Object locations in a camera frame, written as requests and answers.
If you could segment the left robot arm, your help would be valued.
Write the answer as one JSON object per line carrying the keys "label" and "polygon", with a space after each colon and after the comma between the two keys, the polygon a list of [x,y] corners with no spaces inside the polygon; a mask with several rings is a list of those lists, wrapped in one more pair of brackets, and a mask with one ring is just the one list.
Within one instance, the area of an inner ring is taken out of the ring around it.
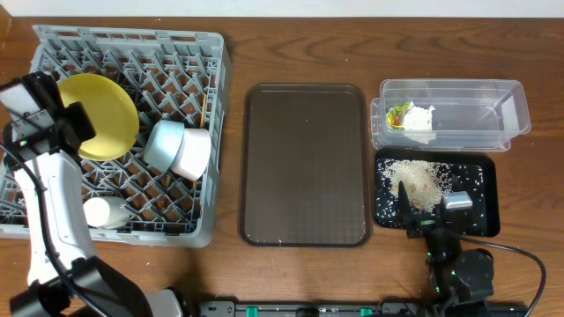
{"label": "left robot arm", "polygon": [[1,87],[11,121],[2,150],[21,189],[32,242],[28,288],[10,300],[14,316],[186,316],[180,292],[146,296],[99,258],[81,200],[78,148],[95,137],[79,102],[65,107],[56,81],[39,71]]}

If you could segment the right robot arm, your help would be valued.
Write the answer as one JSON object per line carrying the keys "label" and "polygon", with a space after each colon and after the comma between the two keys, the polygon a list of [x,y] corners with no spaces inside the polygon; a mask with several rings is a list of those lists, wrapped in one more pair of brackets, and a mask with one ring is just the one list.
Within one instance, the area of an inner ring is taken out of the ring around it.
{"label": "right robot arm", "polygon": [[494,259],[484,249],[463,250],[459,233],[468,223],[473,202],[465,191],[443,195],[433,213],[413,210],[403,182],[398,185],[397,221],[410,239],[422,238],[427,246],[427,266],[438,292],[433,304],[437,315],[451,307],[477,302],[494,294]]}

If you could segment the white cup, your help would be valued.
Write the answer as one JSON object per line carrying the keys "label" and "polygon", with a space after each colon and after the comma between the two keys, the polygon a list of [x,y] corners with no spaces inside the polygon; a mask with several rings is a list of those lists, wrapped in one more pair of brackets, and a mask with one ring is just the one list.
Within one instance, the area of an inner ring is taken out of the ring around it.
{"label": "white cup", "polygon": [[126,201],[121,197],[93,197],[83,204],[86,222],[101,229],[124,227],[130,219],[130,213],[125,206]]}

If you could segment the white paper napkin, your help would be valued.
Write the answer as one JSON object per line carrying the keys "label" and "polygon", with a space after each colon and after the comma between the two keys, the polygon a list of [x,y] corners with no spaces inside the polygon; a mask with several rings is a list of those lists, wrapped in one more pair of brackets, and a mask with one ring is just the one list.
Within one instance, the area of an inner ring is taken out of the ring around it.
{"label": "white paper napkin", "polygon": [[435,133],[433,132],[434,110],[434,106],[418,107],[411,101],[402,119],[405,135],[421,144],[429,144],[430,141],[435,140]]}

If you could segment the green snack wrapper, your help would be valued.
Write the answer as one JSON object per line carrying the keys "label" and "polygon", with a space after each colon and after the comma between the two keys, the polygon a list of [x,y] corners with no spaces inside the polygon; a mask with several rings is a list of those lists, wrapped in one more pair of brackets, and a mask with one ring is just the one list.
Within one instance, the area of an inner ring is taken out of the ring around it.
{"label": "green snack wrapper", "polygon": [[403,104],[394,105],[393,107],[391,107],[386,115],[389,126],[393,129],[403,129],[403,119],[405,114],[409,111],[410,107],[410,101],[406,101]]}

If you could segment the white bowl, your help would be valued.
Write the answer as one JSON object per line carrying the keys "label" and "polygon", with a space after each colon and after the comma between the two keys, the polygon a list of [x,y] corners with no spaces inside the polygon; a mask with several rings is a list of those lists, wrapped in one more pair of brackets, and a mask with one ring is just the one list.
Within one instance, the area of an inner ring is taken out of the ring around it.
{"label": "white bowl", "polygon": [[171,170],[190,181],[197,181],[208,166],[211,150],[212,139],[206,129],[185,129]]}

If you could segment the light blue bowl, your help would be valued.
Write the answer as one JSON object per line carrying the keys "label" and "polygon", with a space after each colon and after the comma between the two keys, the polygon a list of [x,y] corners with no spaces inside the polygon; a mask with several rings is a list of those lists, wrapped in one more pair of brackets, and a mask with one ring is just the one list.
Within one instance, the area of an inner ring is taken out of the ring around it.
{"label": "light blue bowl", "polygon": [[144,161],[166,172],[172,165],[183,139],[184,125],[181,122],[161,120],[157,122],[145,146]]}

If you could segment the rice grains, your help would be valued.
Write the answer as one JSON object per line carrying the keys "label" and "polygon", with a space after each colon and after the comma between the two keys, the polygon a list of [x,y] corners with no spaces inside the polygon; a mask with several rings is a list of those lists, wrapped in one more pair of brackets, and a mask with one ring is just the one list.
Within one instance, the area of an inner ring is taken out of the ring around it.
{"label": "rice grains", "polygon": [[432,213],[451,191],[451,176],[458,176],[473,201],[474,226],[464,234],[485,236],[486,186],[484,169],[475,165],[428,162],[423,160],[378,158],[375,161],[375,222],[399,229],[396,222],[398,184],[404,183],[414,212]]}

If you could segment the yellow round plate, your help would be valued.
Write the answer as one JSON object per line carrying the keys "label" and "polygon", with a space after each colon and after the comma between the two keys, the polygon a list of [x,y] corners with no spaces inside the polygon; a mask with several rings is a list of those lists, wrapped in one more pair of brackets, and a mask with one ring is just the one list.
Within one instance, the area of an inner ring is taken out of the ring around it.
{"label": "yellow round plate", "polygon": [[96,136],[78,150],[83,159],[108,161],[126,154],[136,142],[139,118],[133,100],[116,82],[92,73],[77,74],[58,85],[65,106],[83,105]]}

